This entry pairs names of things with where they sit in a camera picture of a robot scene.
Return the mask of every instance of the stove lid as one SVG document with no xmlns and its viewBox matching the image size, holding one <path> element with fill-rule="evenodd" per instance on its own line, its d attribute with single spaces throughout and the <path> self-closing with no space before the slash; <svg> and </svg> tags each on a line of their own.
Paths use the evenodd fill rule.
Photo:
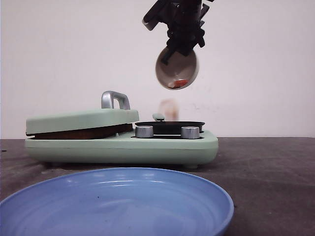
<svg viewBox="0 0 315 236">
<path fill-rule="evenodd" d="M 118 100 L 120 109 L 114 109 L 113 99 Z M 130 109 L 127 96 L 107 91 L 102 95 L 102 109 L 27 119 L 26 135 L 105 127 L 136 121 L 139 121 L 138 111 Z"/>
</svg>

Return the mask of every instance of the blue bowl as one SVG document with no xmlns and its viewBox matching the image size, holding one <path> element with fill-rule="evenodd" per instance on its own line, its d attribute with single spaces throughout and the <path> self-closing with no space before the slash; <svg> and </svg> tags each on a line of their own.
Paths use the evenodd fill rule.
<svg viewBox="0 0 315 236">
<path fill-rule="evenodd" d="M 1 202 L 2 236 L 220 236 L 231 197 L 186 173 L 113 168 L 50 179 Z"/>
</svg>

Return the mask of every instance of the table surface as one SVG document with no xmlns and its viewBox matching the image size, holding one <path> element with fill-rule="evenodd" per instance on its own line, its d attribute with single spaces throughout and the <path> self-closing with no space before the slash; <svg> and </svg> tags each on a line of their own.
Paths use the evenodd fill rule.
<svg viewBox="0 0 315 236">
<path fill-rule="evenodd" d="M 40 181 L 111 167 L 154 167 L 183 171 L 224 188 L 234 201 L 226 236 L 315 235 L 315 139 L 219 138 L 209 164 L 49 164 L 29 158 L 24 140 L 1 140 L 1 197 Z"/>
</svg>

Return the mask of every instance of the brown griddle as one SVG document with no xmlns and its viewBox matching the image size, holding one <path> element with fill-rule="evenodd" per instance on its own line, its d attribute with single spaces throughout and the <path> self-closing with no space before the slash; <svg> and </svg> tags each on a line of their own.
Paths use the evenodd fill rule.
<svg viewBox="0 0 315 236">
<path fill-rule="evenodd" d="M 27 134 L 27 136 L 35 136 L 33 139 L 39 139 L 39 140 L 103 139 L 103 138 L 112 136 L 116 133 L 129 132 L 132 130 L 133 130 L 132 124 L 118 124 L 118 125 L 88 128 L 88 129 Z"/>
</svg>

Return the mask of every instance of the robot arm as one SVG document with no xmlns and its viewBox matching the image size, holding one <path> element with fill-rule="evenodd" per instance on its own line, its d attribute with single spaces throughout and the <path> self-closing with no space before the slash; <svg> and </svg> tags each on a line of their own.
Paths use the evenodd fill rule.
<svg viewBox="0 0 315 236">
<path fill-rule="evenodd" d="M 205 45 L 205 31 L 201 29 L 204 21 L 201 19 L 208 10 L 209 6 L 202 4 L 202 0 L 158 0 L 152 6 L 142 23 L 148 30 L 153 30 L 159 22 L 167 24 L 168 51 L 161 59 L 164 64 L 167 65 L 176 51 L 187 56 L 196 44 Z"/>
</svg>

